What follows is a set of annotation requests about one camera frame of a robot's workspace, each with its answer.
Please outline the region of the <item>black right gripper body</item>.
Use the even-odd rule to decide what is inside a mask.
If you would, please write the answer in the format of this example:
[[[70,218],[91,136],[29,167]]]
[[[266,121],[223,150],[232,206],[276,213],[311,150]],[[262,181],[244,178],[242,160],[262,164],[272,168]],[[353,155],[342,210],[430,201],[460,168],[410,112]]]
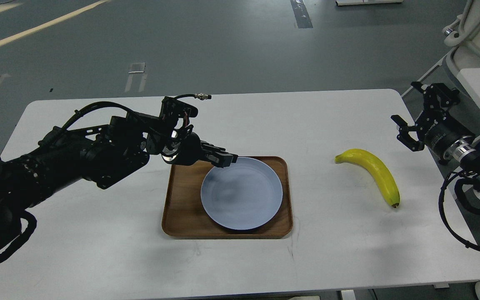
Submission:
[[[417,137],[436,155],[444,155],[455,142],[471,143],[475,134],[452,117],[440,110],[423,111],[415,120]]]

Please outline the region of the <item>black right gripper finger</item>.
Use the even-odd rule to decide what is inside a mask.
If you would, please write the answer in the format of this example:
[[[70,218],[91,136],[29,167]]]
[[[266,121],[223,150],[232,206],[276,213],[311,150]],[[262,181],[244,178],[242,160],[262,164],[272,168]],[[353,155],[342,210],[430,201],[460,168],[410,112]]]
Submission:
[[[412,152],[422,151],[425,148],[425,143],[421,139],[414,139],[411,137],[411,132],[421,133],[423,128],[420,125],[409,126],[404,119],[399,115],[392,115],[391,120],[398,127],[397,140]]]
[[[448,112],[451,107],[460,103],[460,91],[456,88],[450,89],[444,83],[422,84],[412,82],[411,87],[419,91],[423,96],[424,112]]]

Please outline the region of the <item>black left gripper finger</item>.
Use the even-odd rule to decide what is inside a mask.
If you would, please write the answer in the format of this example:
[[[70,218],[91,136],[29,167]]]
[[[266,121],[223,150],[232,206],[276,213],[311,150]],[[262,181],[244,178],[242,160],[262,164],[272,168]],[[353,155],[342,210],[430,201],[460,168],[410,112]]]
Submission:
[[[206,152],[202,161],[209,162],[218,168],[226,168],[238,161],[238,155],[230,152]]]
[[[217,147],[207,142],[201,142],[200,146],[202,155],[229,155],[225,148]]]

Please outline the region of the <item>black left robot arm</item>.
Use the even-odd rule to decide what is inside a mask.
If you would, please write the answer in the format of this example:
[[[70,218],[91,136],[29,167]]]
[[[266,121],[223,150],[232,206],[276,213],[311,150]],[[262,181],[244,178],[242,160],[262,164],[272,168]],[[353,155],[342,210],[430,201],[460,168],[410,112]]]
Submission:
[[[164,97],[158,116],[112,101],[96,101],[38,142],[38,148],[10,161],[0,157],[0,263],[31,237],[38,225],[28,212],[53,194],[85,179],[107,189],[144,167],[152,155],[170,165],[197,161],[229,167],[238,155],[204,142],[190,119],[198,109],[182,101],[208,94]]]

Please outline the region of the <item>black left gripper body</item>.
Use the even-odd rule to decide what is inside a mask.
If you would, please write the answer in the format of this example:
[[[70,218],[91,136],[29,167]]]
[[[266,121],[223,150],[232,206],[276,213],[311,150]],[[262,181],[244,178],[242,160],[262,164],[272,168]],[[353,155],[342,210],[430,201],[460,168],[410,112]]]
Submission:
[[[201,159],[202,152],[200,137],[193,132],[181,142],[178,152],[169,164],[191,166]]]

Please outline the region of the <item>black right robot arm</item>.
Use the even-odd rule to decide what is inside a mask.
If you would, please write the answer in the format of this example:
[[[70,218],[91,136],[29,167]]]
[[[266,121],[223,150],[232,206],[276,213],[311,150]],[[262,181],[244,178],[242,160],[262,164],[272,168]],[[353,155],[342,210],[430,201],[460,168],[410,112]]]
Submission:
[[[423,111],[412,126],[392,115],[399,131],[397,139],[413,152],[429,148],[440,163],[455,160],[464,172],[472,173],[456,182],[455,194],[467,211],[480,215],[480,140],[449,112],[460,103],[459,90],[419,81],[411,87],[423,95]]]

